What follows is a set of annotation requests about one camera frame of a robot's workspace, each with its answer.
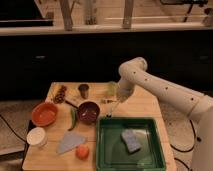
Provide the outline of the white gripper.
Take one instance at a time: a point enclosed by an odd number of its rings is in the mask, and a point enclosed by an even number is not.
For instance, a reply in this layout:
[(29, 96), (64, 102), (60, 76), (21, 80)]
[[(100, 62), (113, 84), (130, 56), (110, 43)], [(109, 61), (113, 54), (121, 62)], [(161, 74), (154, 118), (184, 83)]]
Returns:
[(120, 79), (117, 83), (116, 98), (119, 102), (126, 101), (134, 92), (135, 85), (125, 79)]

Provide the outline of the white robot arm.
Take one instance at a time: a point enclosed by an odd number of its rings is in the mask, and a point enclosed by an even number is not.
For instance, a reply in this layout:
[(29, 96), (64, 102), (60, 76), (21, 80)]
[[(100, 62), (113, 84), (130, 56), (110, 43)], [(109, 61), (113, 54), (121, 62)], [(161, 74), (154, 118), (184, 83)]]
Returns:
[(151, 75), (147, 68), (142, 57), (119, 66), (117, 100), (123, 103), (140, 86), (186, 114), (198, 124), (190, 171), (213, 171), (213, 97)]

